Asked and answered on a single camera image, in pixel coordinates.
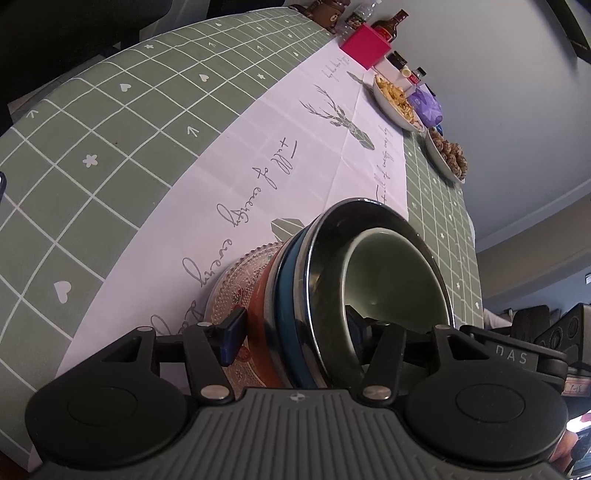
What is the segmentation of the plate of brown buns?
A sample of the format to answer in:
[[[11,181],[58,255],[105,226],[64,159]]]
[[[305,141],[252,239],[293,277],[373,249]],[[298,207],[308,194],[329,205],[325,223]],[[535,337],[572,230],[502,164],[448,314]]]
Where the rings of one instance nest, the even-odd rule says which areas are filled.
[[[462,147],[458,143],[448,141],[434,127],[429,129],[425,139],[430,158],[440,173],[451,182],[464,184],[468,162]]]

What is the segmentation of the green checked tablecloth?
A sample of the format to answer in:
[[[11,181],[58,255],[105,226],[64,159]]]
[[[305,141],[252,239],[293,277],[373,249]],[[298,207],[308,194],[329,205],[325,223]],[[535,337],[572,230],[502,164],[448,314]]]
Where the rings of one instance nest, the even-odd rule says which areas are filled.
[[[87,69],[3,135],[1,450],[20,467],[39,463],[26,404],[63,373],[83,317],[140,227],[250,105],[329,42],[337,43],[286,7],[202,21]],[[456,319],[478,325],[462,190],[429,164],[417,136],[401,133],[402,215],[431,248]]]

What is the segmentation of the patterned glass plate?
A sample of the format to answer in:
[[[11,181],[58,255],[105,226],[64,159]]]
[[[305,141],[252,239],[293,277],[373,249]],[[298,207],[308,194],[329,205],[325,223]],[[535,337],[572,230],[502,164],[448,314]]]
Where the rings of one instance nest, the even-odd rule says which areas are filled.
[[[250,250],[229,265],[219,276],[208,297],[204,320],[217,325],[236,308],[249,308],[256,283],[281,247],[281,242],[267,243]],[[223,367],[223,371],[236,397],[242,395],[247,387],[264,387],[256,370],[248,338],[242,342],[235,361],[231,366]]]

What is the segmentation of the white deer table runner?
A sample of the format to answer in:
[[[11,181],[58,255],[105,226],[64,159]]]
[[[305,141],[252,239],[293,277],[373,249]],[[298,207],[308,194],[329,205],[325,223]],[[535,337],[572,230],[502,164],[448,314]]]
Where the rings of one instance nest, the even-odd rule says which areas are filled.
[[[374,74],[329,42],[249,106],[175,182],[124,250],[59,365],[138,326],[204,319],[219,277],[346,198],[406,214],[404,140],[370,93]]]

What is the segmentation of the clear bottle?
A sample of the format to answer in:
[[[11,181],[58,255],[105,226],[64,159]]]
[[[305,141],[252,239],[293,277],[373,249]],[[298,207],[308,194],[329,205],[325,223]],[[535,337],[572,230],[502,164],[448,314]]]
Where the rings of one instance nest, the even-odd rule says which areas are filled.
[[[346,16],[346,19],[339,24],[338,33],[342,38],[346,38],[349,35],[352,35],[366,24],[370,17],[372,17],[376,7],[382,3],[382,0],[370,0],[370,1],[363,1],[360,2],[352,12]]]

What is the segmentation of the dark liquor bottle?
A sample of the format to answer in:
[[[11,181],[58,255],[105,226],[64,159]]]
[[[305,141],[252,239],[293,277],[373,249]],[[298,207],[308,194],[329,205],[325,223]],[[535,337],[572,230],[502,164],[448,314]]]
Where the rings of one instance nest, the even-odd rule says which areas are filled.
[[[388,43],[393,43],[398,36],[399,25],[408,17],[409,14],[404,9],[401,9],[392,18],[374,22],[372,28]]]

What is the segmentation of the plate of fries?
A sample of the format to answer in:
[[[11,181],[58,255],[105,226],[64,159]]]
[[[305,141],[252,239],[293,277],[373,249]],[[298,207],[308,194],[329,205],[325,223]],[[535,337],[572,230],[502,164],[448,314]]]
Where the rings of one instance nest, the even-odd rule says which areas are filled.
[[[377,74],[372,90],[377,104],[394,124],[409,132],[425,133],[424,124],[400,87]]]

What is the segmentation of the blue steel bowl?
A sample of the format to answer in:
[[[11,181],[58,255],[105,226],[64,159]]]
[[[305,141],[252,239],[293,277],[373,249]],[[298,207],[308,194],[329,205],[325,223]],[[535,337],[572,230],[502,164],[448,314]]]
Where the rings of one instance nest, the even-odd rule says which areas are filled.
[[[367,198],[349,198],[329,207],[288,247],[277,279],[276,331],[280,336],[290,382],[297,388],[358,387],[365,376],[353,375],[345,354],[338,306],[335,264],[339,248],[356,235],[382,227],[418,246],[435,268],[452,301],[430,248],[411,224],[392,208]]]

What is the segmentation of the green ceramic bowl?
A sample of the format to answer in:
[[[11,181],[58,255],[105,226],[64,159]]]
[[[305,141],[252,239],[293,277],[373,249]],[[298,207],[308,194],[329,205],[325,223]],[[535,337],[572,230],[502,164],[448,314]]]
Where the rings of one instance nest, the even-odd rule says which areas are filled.
[[[380,327],[424,334],[452,325],[449,295],[427,257],[402,234],[374,227],[339,248],[335,268],[345,354],[353,375],[363,375]]]

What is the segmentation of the dark lid jar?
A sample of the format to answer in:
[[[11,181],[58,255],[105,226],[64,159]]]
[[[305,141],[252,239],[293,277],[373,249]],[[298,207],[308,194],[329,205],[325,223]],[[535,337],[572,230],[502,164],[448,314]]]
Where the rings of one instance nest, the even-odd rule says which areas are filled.
[[[391,52],[387,60],[400,72],[408,65],[408,61],[398,51]]]

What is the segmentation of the brown bear figurine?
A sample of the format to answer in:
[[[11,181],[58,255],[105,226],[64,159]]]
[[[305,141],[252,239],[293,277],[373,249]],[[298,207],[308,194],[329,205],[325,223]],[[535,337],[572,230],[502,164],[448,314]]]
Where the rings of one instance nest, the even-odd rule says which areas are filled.
[[[349,4],[351,4],[349,0],[314,0],[308,6],[293,4],[290,5],[290,8],[307,16],[308,19],[329,32],[335,33],[335,25],[337,25],[339,18],[349,7]]]

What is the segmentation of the pink box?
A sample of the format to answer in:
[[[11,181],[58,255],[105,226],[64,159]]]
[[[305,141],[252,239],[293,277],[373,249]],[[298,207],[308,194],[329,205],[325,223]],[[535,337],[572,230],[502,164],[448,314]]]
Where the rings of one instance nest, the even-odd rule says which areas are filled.
[[[391,51],[391,45],[376,30],[363,24],[346,38],[341,49],[356,63],[370,70]]]

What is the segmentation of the small dark sauce bottle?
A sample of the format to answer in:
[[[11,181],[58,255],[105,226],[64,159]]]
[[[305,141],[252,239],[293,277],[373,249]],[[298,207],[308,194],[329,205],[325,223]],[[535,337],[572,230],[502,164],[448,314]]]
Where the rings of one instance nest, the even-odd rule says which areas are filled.
[[[424,78],[427,75],[427,72],[422,67],[417,67],[413,71],[413,74],[414,74],[414,78],[415,78],[414,83],[416,86],[419,86],[423,83]]]

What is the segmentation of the purple tissue pack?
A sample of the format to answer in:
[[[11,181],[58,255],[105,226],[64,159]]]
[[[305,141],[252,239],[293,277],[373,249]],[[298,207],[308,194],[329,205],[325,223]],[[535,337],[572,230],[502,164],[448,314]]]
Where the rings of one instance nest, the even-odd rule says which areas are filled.
[[[443,107],[426,85],[417,86],[408,102],[427,128],[436,127],[443,121]]]

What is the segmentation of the orange steel bowl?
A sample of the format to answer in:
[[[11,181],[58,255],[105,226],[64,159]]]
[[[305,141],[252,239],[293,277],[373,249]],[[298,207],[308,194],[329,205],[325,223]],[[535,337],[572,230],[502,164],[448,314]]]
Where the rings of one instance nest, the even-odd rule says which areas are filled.
[[[276,351],[276,338],[267,318],[270,308],[266,306],[266,287],[270,279],[271,267],[277,253],[270,258],[256,281],[247,313],[249,314],[249,333],[247,344],[252,355],[253,370],[260,382],[267,388],[291,388],[290,379],[283,368],[283,361]]]

